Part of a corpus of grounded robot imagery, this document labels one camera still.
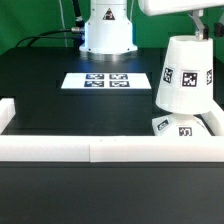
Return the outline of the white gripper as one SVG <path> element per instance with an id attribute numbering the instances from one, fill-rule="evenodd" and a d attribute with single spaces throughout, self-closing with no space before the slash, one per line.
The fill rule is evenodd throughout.
<path id="1" fill-rule="evenodd" d="M 201 18 L 204 8 L 223 6 L 224 0 L 138 0 L 140 9 L 148 16 L 163 15 L 184 11 L 191 11 L 190 18 L 195 23 L 195 36 L 198 40 L 209 38 L 209 28 Z M 224 25 L 220 22 L 214 24 L 214 36 L 224 36 Z"/>

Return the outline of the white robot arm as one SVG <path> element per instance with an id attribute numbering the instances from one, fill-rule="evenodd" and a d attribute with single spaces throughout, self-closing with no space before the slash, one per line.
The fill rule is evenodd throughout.
<path id="1" fill-rule="evenodd" d="M 135 55 L 133 26 L 127 18 L 127 0 L 91 0 L 91 15 L 84 26 L 84 43 L 79 47 L 83 58 L 102 61 L 122 60 Z M 138 0 L 147 16 L 192 12 L 196 38 L 204 40 L 205 26 L 200 20 L 205 8 L 224 6 L 224 0 Z"/>

